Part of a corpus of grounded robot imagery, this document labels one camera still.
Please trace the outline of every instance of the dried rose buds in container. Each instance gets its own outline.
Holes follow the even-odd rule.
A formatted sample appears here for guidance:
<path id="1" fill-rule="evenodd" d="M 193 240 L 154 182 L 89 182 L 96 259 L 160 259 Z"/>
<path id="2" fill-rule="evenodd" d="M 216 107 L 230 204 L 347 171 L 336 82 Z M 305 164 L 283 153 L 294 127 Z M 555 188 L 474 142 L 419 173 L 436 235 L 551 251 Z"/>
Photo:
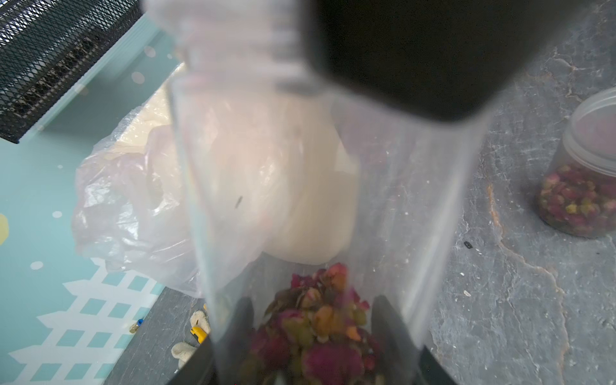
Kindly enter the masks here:
<path id="1" fill-rule="evenodd" d="M 565 233 L 595 238 L 616 230 L 616 88 L 575 110 L 538 205 L 541 218 Z"/>

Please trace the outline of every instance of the plastic container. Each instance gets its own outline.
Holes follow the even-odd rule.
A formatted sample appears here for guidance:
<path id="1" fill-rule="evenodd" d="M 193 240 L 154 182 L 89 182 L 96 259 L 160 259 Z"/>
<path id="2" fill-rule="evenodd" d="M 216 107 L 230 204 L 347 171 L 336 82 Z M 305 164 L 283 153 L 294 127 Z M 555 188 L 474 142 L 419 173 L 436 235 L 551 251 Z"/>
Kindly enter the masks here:
<path id="1" fill-rule="evenodd" d="M 324 83 L 293 4 L 148 3 L 187 59 L 171 94 L 219 382 L 410 383 L 488 113 L 435 123 Z"/>
<path id="2" fill-rule="evenodd" d="M 595 238 L 616 230 L 616 88 L 573 113 L 538 206 L 541 218 L 565 233 Z"/>

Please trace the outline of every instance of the gray stone floor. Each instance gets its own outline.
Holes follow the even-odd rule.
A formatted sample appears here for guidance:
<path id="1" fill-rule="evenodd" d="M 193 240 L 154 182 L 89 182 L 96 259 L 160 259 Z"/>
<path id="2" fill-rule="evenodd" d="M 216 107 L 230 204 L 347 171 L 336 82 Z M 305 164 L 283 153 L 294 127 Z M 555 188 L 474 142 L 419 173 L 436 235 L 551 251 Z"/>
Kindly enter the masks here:
<path id="1" fill-rule="evenodd" d="M 460 385 L 616 379 L 616 245 L 559 233 L 532 210 L 575 107 L 616 86 L 616 1 L 554 41 L 500 95 L 430 324 L 427 344 Z M 106 384 L 164 384 L 201 306 L 165 289 Z"/>

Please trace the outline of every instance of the white dot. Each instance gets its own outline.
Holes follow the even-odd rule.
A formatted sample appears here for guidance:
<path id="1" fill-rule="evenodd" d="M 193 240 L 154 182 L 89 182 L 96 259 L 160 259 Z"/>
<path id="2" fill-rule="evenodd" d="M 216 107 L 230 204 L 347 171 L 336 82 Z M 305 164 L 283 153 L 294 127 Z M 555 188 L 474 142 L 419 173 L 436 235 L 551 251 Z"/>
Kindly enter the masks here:
<path id="1" fill-rule="evenodd" d="M 75 84 L 75 92 L 77 92 L 79 95 L 86 96 L 89 91 L 83 84 L 77 83 Z"/>
<path id="2" fill-rule="evenodd" d="M 145 76 L 141 72 L 133 72 L 131 78 L 132 81 L 137 84 L 143 84 L 145 81 Z"/>
<path id="3" fill-rule="evenodd" d="M 154 56 L 156 56 L 156 50 L 154 48 L 150 47 L 150 46 L 145 46 L 144 47 L 144 52 L 145 52 L 145 55 L 147 57 L 154 57 Z"/>

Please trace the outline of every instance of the metal mesh basket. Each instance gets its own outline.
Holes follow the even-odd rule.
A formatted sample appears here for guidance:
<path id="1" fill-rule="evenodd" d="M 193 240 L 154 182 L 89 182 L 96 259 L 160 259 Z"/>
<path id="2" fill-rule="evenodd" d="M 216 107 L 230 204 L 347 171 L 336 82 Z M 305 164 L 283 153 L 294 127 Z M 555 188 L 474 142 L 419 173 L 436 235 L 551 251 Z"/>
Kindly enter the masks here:
<path id="1" fill-rule="evenodd" d="M 0 137 L 18 143 L 141 15 L 138 0 L 0 0 Z"/>

